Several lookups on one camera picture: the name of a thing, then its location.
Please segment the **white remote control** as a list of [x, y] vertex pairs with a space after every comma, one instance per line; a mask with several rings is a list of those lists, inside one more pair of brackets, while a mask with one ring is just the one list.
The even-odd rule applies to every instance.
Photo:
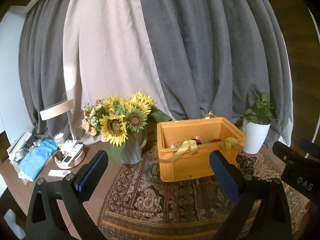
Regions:
[[69, 171], [69, 170], [50, 170], [48, 173], [48, 176], [64, 178], [65, 176], [67, 176], [70, 173], [71, 173], [71, 171]]

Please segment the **round tray with items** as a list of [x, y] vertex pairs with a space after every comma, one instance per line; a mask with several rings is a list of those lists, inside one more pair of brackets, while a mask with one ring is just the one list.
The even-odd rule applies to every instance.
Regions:
[[69, 170], [78, 166], [85, 157], [84, 145], [76, 139], [67, 139], [65, 133], [54, 136], [58, 150], [54, 153], [54, 161], [63, 170]]

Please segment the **blue cloth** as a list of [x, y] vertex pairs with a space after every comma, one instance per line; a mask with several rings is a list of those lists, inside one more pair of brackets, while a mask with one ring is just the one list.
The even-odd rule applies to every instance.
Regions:
[[46, 162], [58, 150], [54, 140], [44, 140], [40, 146], [31, 150], [19, 163], [18, 177], [28, 181], [34, 181]]

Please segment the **white pot green plant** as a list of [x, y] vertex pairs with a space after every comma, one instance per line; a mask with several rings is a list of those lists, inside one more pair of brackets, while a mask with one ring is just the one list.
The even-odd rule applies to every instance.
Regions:
[[258, 94], [255, 90], [255, 104], [243, 114], [241, 130], [246, 135], [243, 151], [256, 154], [261, 149], [269, 132], [271, 123], [279, 120], [270, 101], [269, 92]]

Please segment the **patterned round rug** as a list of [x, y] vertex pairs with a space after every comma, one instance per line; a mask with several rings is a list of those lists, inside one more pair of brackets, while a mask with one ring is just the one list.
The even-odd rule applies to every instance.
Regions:
[[211, 239], [234, 205], [215, 176], [166, 183], [154, 150], [116, 175], [98, 226], [107, 239]]

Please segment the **red plush toy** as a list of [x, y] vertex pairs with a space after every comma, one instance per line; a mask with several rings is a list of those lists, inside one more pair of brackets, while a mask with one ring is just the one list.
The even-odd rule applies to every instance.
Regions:
[[221, 140], [219, 138], [210, 140], [210, 143], [214, 143], [214, 142], [221, 142]]

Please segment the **sunflower bouquet in vase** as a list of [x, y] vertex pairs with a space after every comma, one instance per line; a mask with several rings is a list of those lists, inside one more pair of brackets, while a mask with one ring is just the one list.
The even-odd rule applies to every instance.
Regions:
[[109, 143], [108, 155], [111, 160], [123, 158], [124, 164], [140, 161], [142, 149], [148, 140], [145, 130], [149, 121], [156, 123], [171, 121], [172, 118], [157, 109], [156, 101], [142, 92], [121, 98], [97, 98], [95, 104], [84, 103], [81, 128], [93, 139]]

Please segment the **orange plastic crate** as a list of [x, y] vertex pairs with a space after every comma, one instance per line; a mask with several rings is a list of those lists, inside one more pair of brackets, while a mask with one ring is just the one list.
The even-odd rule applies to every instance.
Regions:
[[[197, 145], [193, 140], [221, 142]], [[236, 157], [243, 149], [246, 135], [229, 120], [209, 112], [202, 119], [166, 121], [157, 124], [155, 156], [160, 179], [166, 183], [212, 176], [209, 155], [219, 150], [226, 160], [237, 166]]]

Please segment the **beige curtain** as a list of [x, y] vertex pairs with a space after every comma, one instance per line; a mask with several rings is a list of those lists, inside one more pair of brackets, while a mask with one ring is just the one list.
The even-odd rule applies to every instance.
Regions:
[[140, 0], [70, 0], [63, 30], [63, 73], [67, 97], [75, 102], [70, 127], [85, 145], [84, 103], [112, 95], [150, 95], [161, 111], [161, 87]]

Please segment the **grey curtain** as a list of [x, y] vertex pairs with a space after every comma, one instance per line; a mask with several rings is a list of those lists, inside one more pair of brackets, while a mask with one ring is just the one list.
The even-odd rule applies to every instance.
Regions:
[[[18, 71], [25, 105], [41, 136], [68, 132], [67, 114], [40, 111], [67, 97], [63, 30], [70, 0], [39, 0], [22, 29]], [[293, 100], [283, 35], [268, 0], [140, 0], [167, 115], [199, 119], [212, 112], [238, 122], [269, 92], [276, 118], [265, 139], [291, 143]]]

